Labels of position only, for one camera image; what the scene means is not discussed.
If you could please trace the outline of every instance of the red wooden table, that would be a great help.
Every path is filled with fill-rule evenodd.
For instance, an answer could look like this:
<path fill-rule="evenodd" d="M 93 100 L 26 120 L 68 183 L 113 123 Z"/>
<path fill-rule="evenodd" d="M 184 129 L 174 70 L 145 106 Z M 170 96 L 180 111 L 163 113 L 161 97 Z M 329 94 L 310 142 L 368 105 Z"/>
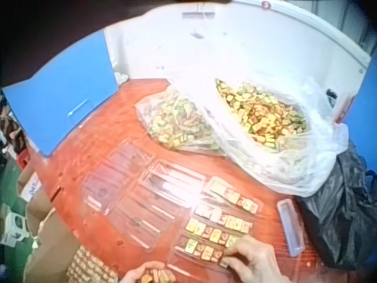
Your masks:
<path fill-rule="evenodd" d="M 181 210 L 178 219 L 163 233 L 156 248 L 145 252 L 129 235 L 111 224 L 111 214 L 105 216 L 83 201 L 81 190 L 85 178 L 124 140 L 128 140 L 155 155 L 155 158 L 185 166 L 206 175 L 207 180 L 219 176 L 235 186 L 241 194 L 252 194 L 260 199 L 264 208 L 253 221 L 253 236 L 274 246 L 284 275 L 294 281 L 305 282 L 306 274 L 313 274 L 321 267 L 317 253 L 306 235 L 304 252 L 297 258 L 289 256 L 276 209 L 277 202 L 287 196 L 269 190 L 226 158 L 170 151 L 147 135 L 137 119 L 134 105 L 141 98 L 163 91 L 167 86 L 165 80 L 131 80 L 74 129 L 49 158 L 32 151 L 31 160 L 43 188 L 65 223 L 83 245 L 117 270 L 120 276 L 148 260 L 167 262 L 189 210 Z M 136 178 L 122 187 L 117 199 L 118 206 L 122 205 L 123 196 L 135 189 Z M 203 282 L 227 282 L 229 276 L 228 273 L 203 273 L 198 265 L 185 259 L 179 265 L 187 272 L 198 274 Z M 177 276 L 180 282 L 196 282 L 179 274 Z M 236 277 L 232 278 L 230 282 L 237 282 Z"/>

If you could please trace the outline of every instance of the clear plastic bag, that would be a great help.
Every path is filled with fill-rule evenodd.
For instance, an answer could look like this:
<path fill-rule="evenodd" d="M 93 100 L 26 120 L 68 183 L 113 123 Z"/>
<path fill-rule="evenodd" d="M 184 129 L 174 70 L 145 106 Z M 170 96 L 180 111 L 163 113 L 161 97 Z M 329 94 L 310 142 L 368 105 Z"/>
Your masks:
<path fill-rule="evenodd" d="M 143 98 L 135 106 L 150 136 L 169 149 L 220 154 L 212 130 L 195 104 L 172 86 Z"/>
<path fill-rule="evenodd" d="M 308 131 L 279 138 L 277 150 L 258 144 L 232 117 L 229 106 L 216 90 L 217 78 L 234 89 L 243 83 L 258 85 L 278 101 L 297 107 L 305 117 Z M 279 193 L 304 197 L 314 194 L 328 178 L 336 155 L 347 149 L 347 126 L 333 122 L 325 92 L 312 80 L 242 72 L 236 68 L 221 72 L 221 68 L 213 67 L 180 70 L 169 76 L 169 81 L 195 102 L 225 154 Z"/>

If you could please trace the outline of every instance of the green floor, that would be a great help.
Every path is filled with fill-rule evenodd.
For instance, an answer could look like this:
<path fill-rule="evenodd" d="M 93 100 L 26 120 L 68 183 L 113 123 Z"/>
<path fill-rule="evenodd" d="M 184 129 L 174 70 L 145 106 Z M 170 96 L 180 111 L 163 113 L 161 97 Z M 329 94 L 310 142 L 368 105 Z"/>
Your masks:
<path fill-rule="evenodd" d="M 9 160 L 5 171 L 1 176 L 1 205 L 6 204 L 11 211 L 20 215 L 25 215 L 24 200 L 17 197 L 16 182 L 19 176 L 19 169 L 14 160 Z M 15 248 L 4 247 L 4 261 L 8 268 L 8 282 L 22 282 L 22 274 L 27 257 L 32 251 L 32 238 L 25 239 L 23 242 L 17 243 Z"/>

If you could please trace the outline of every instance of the clear plastic case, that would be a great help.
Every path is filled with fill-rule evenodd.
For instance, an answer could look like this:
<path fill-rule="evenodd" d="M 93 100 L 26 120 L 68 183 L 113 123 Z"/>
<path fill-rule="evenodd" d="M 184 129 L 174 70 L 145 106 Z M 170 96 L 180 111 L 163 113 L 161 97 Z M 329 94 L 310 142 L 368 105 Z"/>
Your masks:
<path fill-rule="evenodd" d="M 121 193 L 153 160 L 154 156 L 129 141 L 120 144 L 84 180 L 84 202 L 107 215 Z"/>
<path fill-rule="evenodd" d="M 261 200 L 241 195 L 231 184 L 217 176 L 209 180 L 204 191 L 211 195 L 215 194 L 220 196 L 233 207 L 239 208 L 245 212 L 251 214 L 262 212 L 263 202 Z"/>
<path fill-rule="evenodd" d="M 108 218 L 121 233 L 128 235 L 137 245 L 150 252 L 157 245 L 161 231 L 155 226 L 151 227 L 150 223 L 144 220 L 144 215 L 143 212 L 135 212 L 131 216 L 116 207 L 110 212 Z"/>
<path fill-rule="evenodd" d="M 140 177 L 139 183 L 159 196 L 185 208 L 200 199 L 206 177 L 170 162 L 159 160 Z"/>
<path fill-rule="evenodd" d="M 305 249 L 303 231 L 291 199 L 284 199 L 277 203 L 277 209 L 282 220 L 285 237 L 287 239 L 289 255 L 298 256 Z"/>
<path fill-rule="evenodd" d="M 125 141 L 106 158 L 105 163 L 119 172 L 136 176 L 152 161 L 153 155 Z"/>
<path fill-rule="evenodd" d="M 225 282 L 230 277 L 223 251 L 252 233 L 253 217 L 229 206 L 200 201 L 181 221 L 168 267 L 199 282 Z"/>
<path fill-rule="evenodd" d="M 108 214 L 119 197 L 122 186 L 127 186 L 130 178 L 101 164 L 90 174 L 81 188 L 84 202 L 94 210 Z"/>
<path fill-rule="evenodd" d="M 181 207 L 136 184 L 111 211 L 110 222 L 137 245 L 152 251 L 177 220 Z"/>

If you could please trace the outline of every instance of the white stool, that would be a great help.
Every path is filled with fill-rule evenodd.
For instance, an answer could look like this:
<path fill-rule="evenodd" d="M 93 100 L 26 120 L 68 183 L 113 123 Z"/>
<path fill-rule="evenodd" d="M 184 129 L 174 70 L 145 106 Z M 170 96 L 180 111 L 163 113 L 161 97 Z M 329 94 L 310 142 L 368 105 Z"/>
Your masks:
<path fill-rule="evenodd" d="M 29 237 L 26 218 L 10 212 L 5 218 L 4 233 L 1 237 L 1 244 L 14 248 L 17 242 Z"/>

